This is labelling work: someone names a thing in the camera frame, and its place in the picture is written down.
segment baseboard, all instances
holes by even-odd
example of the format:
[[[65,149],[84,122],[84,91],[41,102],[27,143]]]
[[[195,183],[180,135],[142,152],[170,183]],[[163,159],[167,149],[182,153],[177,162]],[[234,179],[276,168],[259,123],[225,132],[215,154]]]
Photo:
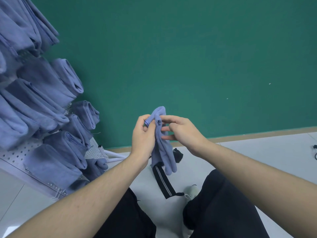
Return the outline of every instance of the baseboard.
[[[208,140],[213,143],[221,143],[221,142],[229,142],[229,141],[236,141],[236,140],[258,139],[258,138],[283,136],[283,135],[296,135],[296,134],[304,134],[304,133],[312,133],[312,132],[317,132],[317,127],[288,129],[288,130],[264,132],[264,133],[257,133],[257,134],[247,134],[247,135],[226,136],[226,137],[219,137],[219,138],[211,138]],[[171,144],[173,147],[183,146],[180,142],[172,142]],[[108,150],[115,153],[131,152],[131,146],[122,147],[122,148],[112,148]]]

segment black pants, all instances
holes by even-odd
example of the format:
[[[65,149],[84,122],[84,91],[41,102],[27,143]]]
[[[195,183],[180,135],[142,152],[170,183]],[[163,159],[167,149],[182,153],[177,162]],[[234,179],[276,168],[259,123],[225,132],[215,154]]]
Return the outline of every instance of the black pants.
[[[183,210],[191,238],[268,238],[255,206],[220,172],[213,170],[198,196]],[[156,226],[128,189],[95,237],[155,237]]]

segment green wall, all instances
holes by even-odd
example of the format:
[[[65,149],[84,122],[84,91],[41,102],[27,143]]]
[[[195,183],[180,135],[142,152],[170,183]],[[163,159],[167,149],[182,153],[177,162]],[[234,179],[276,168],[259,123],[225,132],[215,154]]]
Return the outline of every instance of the green wall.
[[[317,0],[32,0],[100,111],[95,138],[131,145],[164,105],[206,137],[317,125]]]

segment pegboard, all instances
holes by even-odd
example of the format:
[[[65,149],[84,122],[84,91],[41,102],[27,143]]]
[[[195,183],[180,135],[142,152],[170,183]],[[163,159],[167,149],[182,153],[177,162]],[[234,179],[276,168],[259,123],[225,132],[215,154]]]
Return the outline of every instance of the pegboard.
[[[0,168],[5,172],[22,180],[25,184],[33,187],[41,193],[49,196],[52,199],[60,199],[66,196],[66,192],[58,188],[53,183],[44,183],[38,180],[29,170],[25,167],[23,160],[30,154],[32,150],[42,144],[42,140],[29,139],[16,147],[14,150],[5,151],[0,149]],[[90,149],[86,152],[85,159],[99,159],[102,156],[101,151],[98,149],[98,144],[94,138],[90,140]],[[85,176],[80,176],[80,180],[87,180]]]

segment hand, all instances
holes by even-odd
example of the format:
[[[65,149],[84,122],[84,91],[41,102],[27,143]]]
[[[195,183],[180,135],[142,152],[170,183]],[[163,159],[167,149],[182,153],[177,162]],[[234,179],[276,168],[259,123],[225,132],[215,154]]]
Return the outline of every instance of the hand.
[[[162,136],[164,140],[177,140],[195,156],[200,157],[199,150],[203,144],[209,142],[186,118],[162,115],[161,119],[164,123],[169,123],[169,126],[162,127],[162,131],[174,132],[173,135]]]
[[[148,128],[143,126],[144,121],[149,116],[149,114],[146,114],[138,118],[132,134],[131,155],[140,158],[145,163],[145,166],[155,144],[155,120],[150,123]]]

